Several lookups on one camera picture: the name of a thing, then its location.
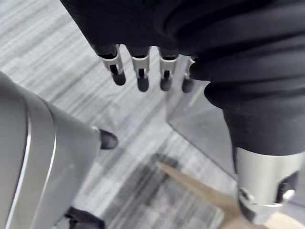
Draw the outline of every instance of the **silver metal cylinder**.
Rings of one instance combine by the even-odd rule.
[[[100,134],[0,73],[0,229],[51,228],[71,206]]]
[[[304,157],[304,152],[269,156],[236,149],[239,205],[250,222],[263,224],[292,197]],[[291,176],[293,184],[287,180]]]

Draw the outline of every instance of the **black glove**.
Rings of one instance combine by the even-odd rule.
[[[196,57],[191,77],[224,111],[232,143],[305,150],[303,0],[61,0],[98,55],[109,44]]]

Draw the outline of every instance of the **black rubber tip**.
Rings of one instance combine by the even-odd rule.
[[[101,149],[114,149],[118,146],[119,140],[114,134],[101,129],[100,133],[102,141]]]
[[[162,91],[169,91],[170,88],[171,88],[171,85],[172,85],[172,79],[169,78],[169,79],[161,79],[160,80],[160,88]]]
[[[123,86],[126,82],[126,77],[124,72],[122,74],[112,74],[112,77],[114,82],[119,86]]]
[[[184,93],[191,92],[193,87],[194,87],[193,79],[183,79],[183,82],[182,82],[182,91]]]
[[[138,80],[138,88],[141,92],[146,92],[149,87],[148,78],[140,78]]]
[[[71,207],[65,217],[70,219],[71,229],[106,229],[103,220],[87,211]]]

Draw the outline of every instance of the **wooden board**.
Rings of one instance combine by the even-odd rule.
[[[274,213],[263,226],[252,225],[244,219],[231,196],[206,186],[166,164],[159,163],[158,167],[204,201],[221,208],[224,211],[224,220],[220,229],[305,229],[300,222],[280,212]]]

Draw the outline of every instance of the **robotic hand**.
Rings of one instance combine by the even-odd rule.
[[[211,82],[204,93],[223,110],[249,221],[263,223],[293,196],[305,151],[305,1],[61,1],[118,85],[119,44],[130,51],[140,91],[148,89],[150,46],[160,48],[165,91],[169,63],[193,57],[183,89],[192,78]]]

